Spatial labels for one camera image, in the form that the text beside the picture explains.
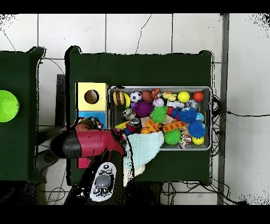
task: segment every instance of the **towel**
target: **towel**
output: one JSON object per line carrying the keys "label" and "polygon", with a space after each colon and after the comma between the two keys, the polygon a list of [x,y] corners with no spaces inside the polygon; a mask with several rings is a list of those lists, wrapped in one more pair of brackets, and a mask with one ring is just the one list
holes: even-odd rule
{"label": "towel", "polygon": [[[146,169],[146,166],[139,166],[134,169],[134,175],[138,176],[139,174],[142,174]],[[133,178],[132,170],[130,169],[124,169],[124,186],[127,186],[128,182]]]}
{"label": "towel", "polygon": [[[160,151],[164,143],[163,132],[151,134],[132,134],[128,136],[133,152],[134,169],[150,162]],[[124,157],[124,169],[131,170],[131,152],[129,143],[126,145],[127,157]]]}

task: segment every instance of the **yellow ball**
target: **yellow ball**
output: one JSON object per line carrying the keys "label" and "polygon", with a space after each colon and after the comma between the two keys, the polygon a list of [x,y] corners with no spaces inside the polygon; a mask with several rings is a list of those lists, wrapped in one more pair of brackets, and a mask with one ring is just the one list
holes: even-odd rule
{"label": "yellow ball", "polygon": [[204,137],[201,137],[201,138],[194,138],[192,137],[192,141],[195,145],[200,145],[202,144],[204,141],[205,141],[205,138]]}
{"label": "yellow ball", "polygon": [[178,99],[180,102],[187,102],[189,100],[189,93],[186,91],[182,91],[178,94]]}

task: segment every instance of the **green spiky ball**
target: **green spiky ball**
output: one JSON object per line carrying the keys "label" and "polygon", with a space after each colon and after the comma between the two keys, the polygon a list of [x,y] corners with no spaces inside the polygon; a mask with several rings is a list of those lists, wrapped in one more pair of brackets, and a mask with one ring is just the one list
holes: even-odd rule
{"label": "green spiky ball", "polygon": [[170,130],[164,133],[164,141],[169,145],[177,145],[180,142],[181,136],[179,129]]}
{"label": "green spiky ball", "polygon": [[168,107],[155,107],[152,113],[150,114],[151,119],[155,123],[162,123],[166,119]]}

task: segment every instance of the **yellow rubber duck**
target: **yellow rubber duck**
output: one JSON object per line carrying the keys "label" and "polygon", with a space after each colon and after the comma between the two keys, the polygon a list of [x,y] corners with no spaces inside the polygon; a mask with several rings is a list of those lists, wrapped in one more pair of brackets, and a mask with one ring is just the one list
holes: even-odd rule
{"label": "yellow rubber duck", "polygon": [[172,94],[170,91],[166,91],[162,94],[164,99],[167,99],[169,101],[175,101],[177,94]]}

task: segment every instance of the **green bowl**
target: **green bowl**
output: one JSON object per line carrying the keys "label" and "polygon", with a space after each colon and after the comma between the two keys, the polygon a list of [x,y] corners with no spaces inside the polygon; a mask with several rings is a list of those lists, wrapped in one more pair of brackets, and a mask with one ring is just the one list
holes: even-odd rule
{"label": "green bowl", "polygon": [[0,90],[0,122],[12,120],[19,111],[17,98],[8,91]]}

